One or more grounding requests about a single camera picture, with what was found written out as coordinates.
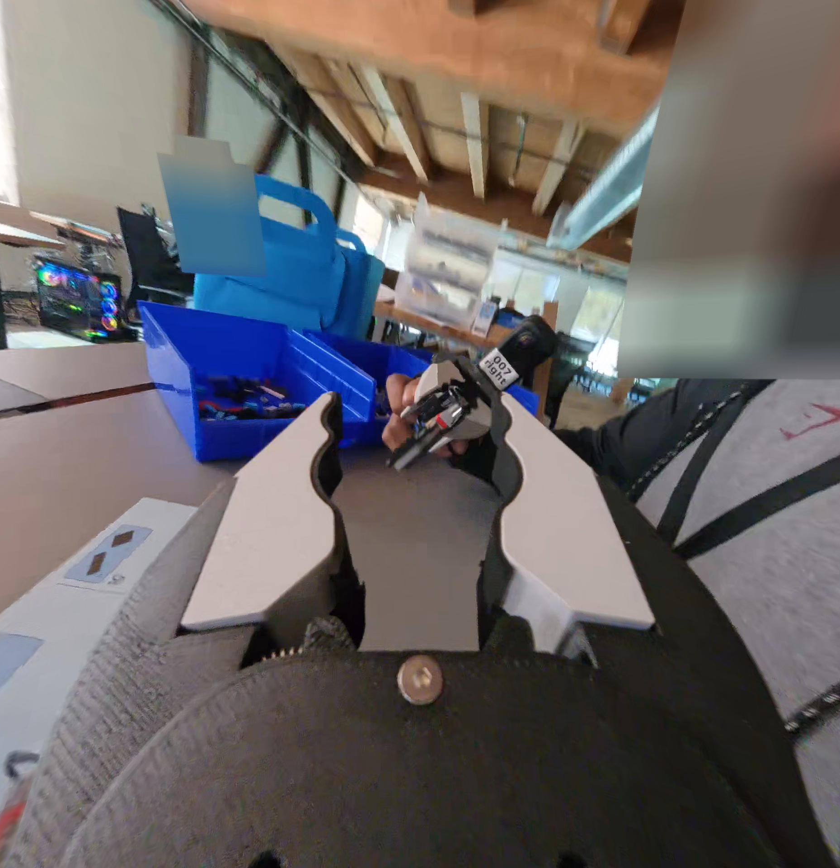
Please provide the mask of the lit computer tower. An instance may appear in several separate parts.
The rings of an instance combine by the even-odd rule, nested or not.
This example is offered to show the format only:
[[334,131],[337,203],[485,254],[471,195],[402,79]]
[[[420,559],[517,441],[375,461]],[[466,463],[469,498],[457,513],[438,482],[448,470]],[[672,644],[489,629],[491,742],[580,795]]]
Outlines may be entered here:
[[90,271],[43,256],[32,260],[42,326],[94,344],[135,341],[117,274]]

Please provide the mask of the wooden table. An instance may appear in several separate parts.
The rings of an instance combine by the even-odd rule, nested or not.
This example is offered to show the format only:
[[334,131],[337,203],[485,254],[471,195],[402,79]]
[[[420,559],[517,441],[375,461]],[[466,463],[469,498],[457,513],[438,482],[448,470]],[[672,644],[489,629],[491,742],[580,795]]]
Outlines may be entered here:
[[435,320],[430,320],[413,311],[401,309],[390,301],[378,299],[373,310],[374,323],[371,326],[371,340],[382,343],[387,323],[409,327],[426,335],[432,335],[437,340],[448,340],[465,344],[479,350],[493,349],[502,343],[513,328],[492,325],[485,335],[473,331],[453,327]]

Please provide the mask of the black office chair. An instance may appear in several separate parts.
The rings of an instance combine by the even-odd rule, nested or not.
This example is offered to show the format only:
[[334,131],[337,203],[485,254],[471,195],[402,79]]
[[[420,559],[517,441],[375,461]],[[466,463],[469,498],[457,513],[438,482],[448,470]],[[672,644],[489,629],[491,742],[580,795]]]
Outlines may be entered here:
[[186,307],[193,294],[194,276],[181,270],[152,212],[116,208],[131,273],[128,306],[154,302]]

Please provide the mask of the brick instruction booklet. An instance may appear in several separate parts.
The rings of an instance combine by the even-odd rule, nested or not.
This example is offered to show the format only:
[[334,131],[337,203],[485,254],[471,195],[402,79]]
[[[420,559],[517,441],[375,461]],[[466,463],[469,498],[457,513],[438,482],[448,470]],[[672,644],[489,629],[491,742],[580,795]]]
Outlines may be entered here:
[[195,507],[144,498],[0,613],[0,866],[67,692]]

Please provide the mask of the grey red brick model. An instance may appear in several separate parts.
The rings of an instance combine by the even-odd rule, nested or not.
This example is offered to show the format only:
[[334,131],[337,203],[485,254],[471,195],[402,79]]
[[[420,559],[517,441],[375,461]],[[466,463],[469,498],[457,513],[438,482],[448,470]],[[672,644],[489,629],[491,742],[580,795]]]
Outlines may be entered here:
[[423,401],[419,414],[414,417],[413,437],[392,454],[387,466],[400,472],[426,454],[451,445],[448,442],[448,409],[456,404],[464,405],[455,394],[455,385]]

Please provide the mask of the clear plastic drawer stack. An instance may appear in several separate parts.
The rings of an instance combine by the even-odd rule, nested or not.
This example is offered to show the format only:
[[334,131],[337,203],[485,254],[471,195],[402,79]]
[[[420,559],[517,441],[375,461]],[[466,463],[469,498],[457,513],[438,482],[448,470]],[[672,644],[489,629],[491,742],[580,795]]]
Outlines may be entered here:
[[469,331],[493,269],[501,228],[431,205],[414,210],[394,305],[425,320]]

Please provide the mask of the blue felt bag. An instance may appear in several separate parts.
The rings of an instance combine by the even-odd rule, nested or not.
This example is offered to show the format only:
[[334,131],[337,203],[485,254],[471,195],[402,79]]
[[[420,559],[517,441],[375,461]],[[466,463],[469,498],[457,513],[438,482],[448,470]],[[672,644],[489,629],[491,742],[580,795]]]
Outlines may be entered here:
[[198,274],[193,308],[225,316],[318,331],[336,319],[346,259],[337,224],[315,193],[268,175],[254,177],[257,197],[309,212],[316,222],[299,229],[258,217],[265,271],[261,276]]
[[336,237],[345,259],[345,274],[336,319],[327,330],[339,337],[366,340],[384,263],[367,252],[355,233],[338,229]]

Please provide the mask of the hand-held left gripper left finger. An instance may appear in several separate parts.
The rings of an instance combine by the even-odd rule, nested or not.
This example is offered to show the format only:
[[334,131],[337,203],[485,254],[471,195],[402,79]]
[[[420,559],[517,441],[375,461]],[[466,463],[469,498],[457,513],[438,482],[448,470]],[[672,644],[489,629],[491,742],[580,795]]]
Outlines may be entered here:
[[335,616],[361,644],[366,589],[332,502],[342,436],[341,396],[326,392],[236,474],[183,631],[263,627],[276,647],[296,647],[311,621]]

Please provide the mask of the person's right hand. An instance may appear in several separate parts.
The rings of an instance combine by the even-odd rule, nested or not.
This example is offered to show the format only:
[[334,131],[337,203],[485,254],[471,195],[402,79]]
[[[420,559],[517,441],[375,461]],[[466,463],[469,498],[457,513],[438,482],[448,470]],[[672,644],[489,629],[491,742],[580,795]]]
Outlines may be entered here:
[[408,409],[414,406],[419,377],[392,374],[386,381],[386,395],[391,413],[382,431],[382,442],[391,451],[400,449],[413,437],[414,415]]

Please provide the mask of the grey adjoining desk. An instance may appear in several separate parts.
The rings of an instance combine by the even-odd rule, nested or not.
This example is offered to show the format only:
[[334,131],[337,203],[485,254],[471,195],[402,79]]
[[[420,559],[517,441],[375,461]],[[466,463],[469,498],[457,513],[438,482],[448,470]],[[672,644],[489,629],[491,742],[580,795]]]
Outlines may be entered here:
[[0,350],[0,416],[153,388],[142,343]]

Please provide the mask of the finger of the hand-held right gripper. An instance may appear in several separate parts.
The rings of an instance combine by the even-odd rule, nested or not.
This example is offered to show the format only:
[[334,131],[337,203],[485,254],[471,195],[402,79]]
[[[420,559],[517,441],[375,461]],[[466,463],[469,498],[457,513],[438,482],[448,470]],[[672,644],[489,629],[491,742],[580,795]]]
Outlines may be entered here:
[[453,361],[430,364],[420,376],[406,384],[400,416],[417,416],[423,401],[461,382],[462,374]]
[[491,417],[491,406],[481,398],[473,404],[453,405],[448,409],[448,442],[482,439],[490,430]]

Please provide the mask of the wooden desk with black legs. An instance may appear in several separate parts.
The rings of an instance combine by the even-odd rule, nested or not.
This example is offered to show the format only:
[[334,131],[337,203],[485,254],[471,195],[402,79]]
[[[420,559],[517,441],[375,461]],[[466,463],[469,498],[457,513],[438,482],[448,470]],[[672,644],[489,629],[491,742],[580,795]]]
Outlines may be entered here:
[[[56,228],[25,208],[0,201],[0,244],[18,248],[61,250],[64,242]],[[5,314],[0,278],[0,350],[7,348]]]

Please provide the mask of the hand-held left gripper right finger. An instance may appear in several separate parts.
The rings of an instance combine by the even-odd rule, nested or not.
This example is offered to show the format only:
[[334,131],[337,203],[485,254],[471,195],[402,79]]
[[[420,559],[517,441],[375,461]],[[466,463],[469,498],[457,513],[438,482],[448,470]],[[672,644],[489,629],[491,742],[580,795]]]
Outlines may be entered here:
[[562,653],[585,624],[653,628],[638,574],[592,470],[512,396],[492,410],[493,487],[501,498],[477,582],[484,646],[504,615],[534,648]]

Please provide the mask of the pile of small bricks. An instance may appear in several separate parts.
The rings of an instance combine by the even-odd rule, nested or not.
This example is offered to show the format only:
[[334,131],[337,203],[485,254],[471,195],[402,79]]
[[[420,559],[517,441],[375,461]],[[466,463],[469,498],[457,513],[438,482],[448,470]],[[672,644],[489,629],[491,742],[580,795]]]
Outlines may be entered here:
[[254,377],[209,375],[198,380],[194,393],[204,421],[293,419],[307,408],[284,387]]

